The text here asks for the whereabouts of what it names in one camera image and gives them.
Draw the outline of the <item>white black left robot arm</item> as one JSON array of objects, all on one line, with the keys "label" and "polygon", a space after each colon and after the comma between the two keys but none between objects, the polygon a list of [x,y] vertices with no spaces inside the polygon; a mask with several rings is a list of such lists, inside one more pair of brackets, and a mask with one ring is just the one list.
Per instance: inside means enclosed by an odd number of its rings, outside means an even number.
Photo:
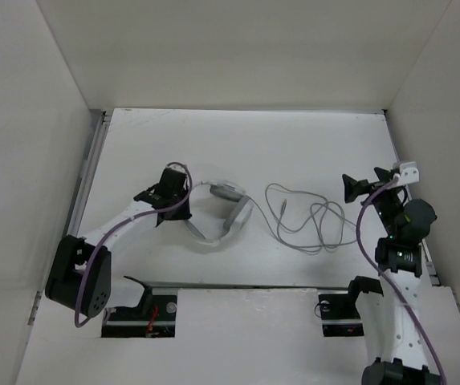
[{"label": "white black left robot arm", "polygon": [[106,309],[124,307],[134,318],[153,306],[148,287],[135,278],[114,278],[112,262],[165,221],[191,217],[193,179],[186,165],[171,162],[160,180],[139,192],[129,206],[98,229],[63,237],[45,285],[46,297],[74,311],[77,328]]}]

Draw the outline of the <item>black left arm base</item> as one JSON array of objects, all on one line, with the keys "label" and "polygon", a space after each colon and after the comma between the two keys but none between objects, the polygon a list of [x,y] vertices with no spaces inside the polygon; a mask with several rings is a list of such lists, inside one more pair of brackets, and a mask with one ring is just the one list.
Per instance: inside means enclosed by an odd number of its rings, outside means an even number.
[{"label": "black left arm base", "polygon": [[101,338],[174,338],[178,290],[146,290],[137,307],[110,309],[103,320]]}]

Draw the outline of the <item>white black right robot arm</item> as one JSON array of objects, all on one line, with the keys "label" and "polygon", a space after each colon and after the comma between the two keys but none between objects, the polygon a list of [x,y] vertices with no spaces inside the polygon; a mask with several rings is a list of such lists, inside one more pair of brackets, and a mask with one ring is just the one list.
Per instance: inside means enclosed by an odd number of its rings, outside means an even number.
[{"label": "white black right robot arm", "polygon": [[[418,291],[423,275],[422,242],[438,216],[422,199],[399,196],[419,181],[416,163],[375,168],[377,180],[343,175],[344,200],[364,197],[356,220],[356,242],[376,278],[357,276],[344,296],[346,310],[360,316],[369,364],[363,384],[445,384],[438,354],[419,319]],[[365,212],[374,208],[386,235],[369,255],[362,241]]]}]

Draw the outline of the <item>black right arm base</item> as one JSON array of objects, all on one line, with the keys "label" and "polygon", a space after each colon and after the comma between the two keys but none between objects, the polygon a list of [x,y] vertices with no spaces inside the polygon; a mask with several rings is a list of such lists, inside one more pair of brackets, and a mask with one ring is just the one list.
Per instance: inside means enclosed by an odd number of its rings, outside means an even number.
[{"label": "black right arm base", "polygon": [[348,295],[342,290],[320,291],[314,313],[321,320],[325,338],[364,336],[360,316],[356,308],[349,304]]}]

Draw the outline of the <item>white grey headphones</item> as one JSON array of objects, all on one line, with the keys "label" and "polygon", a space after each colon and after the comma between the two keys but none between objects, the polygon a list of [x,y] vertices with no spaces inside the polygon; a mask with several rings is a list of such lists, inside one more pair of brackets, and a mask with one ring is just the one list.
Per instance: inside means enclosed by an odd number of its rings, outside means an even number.
[{"label": "white grey headphones", "polygon": [[233,246],[254,212],[254,203],[241,185],[203,175],[193,178],[189,204],[191,217],[184,221],[185,247],[201,254]]}]

